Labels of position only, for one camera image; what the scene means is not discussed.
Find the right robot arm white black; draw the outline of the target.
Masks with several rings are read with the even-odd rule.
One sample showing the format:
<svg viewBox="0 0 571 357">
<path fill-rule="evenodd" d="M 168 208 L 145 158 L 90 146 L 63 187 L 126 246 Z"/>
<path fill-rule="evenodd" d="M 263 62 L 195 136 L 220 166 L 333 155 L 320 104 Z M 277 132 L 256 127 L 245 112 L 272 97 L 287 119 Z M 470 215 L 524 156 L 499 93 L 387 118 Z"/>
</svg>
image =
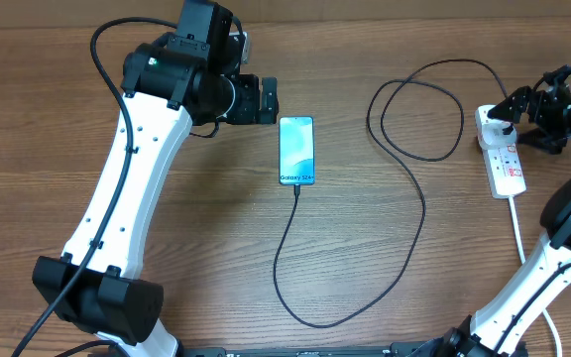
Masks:
<svg viewBox="0 0 571 357">
<path fill-rule="evenodd" d="M 571 66 L 547 72 L 497 105 L 476 110 L 478 141 L 495 198 L 525 190 L 517 148 L 558 155 L 571 139 Z M 487 305 L 460 326 L 412 350 L 414 356 L 524 356 L 521 338 L 571 284 L 571 179 L 548 200 L 543 229 L 521 267 Z"/>
</svg>

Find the blue Galaxy smartphone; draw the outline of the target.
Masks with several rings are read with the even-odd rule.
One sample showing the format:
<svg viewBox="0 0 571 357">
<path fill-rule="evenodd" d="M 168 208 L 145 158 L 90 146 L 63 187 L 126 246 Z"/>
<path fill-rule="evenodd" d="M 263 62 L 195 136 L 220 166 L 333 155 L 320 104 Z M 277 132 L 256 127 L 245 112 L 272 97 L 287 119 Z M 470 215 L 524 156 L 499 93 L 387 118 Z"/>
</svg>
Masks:
<svg viewBox="0 0 571 357">
<path fill-rule="evenodd" d="M 282 185 L 315 183 L 314 122 L 309 116 L 279 121 L 279 181 Z"/>
</svg>

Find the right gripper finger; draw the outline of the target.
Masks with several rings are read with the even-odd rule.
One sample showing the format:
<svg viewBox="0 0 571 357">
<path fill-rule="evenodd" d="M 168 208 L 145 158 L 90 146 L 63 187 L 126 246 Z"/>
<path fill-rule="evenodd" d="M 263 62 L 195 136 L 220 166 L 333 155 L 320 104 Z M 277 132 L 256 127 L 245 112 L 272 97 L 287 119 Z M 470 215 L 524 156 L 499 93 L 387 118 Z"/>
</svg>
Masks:
<svg viewBox="0 0 571 357">
<path fill-rule="evenodd" d="M 567 138 L 554 138 L 545 134 L 540 128 L 536 128 L 517 135 L 517 142 L 529 145 L 549 155 L 559 155 L 567 145 Z"/>
<path fill-rule="evenodd" d="M 495 105 L 487 113 L 490 119 L 506 121 L 518 124 L 520 117 L 526 112 L 532 89 L 529 86 L 518 88 L 511 95 L 499 104 Z"/>
</svg>

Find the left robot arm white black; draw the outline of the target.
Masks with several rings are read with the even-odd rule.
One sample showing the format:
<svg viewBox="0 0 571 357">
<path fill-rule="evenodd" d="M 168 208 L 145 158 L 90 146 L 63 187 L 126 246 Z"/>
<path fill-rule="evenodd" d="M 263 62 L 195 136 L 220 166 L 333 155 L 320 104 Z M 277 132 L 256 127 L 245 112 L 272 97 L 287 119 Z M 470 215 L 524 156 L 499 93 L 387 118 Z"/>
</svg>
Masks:
<svg viewBox="0 0 571 357">
<path fill-rule="evenodd" d="M 187 1 L 179 20 L 139 45 L 112 85 L 115 138 L 81 222 L 32 281 L 48 314 L 123 356 L 179 356 L 160 319 L 164 290 L 141 273 L 148 229 L 175 155 L 195 126 L 273 124 L 277 82 L 244 74 L 250 39 L 213 1 Z"/>
</svg>

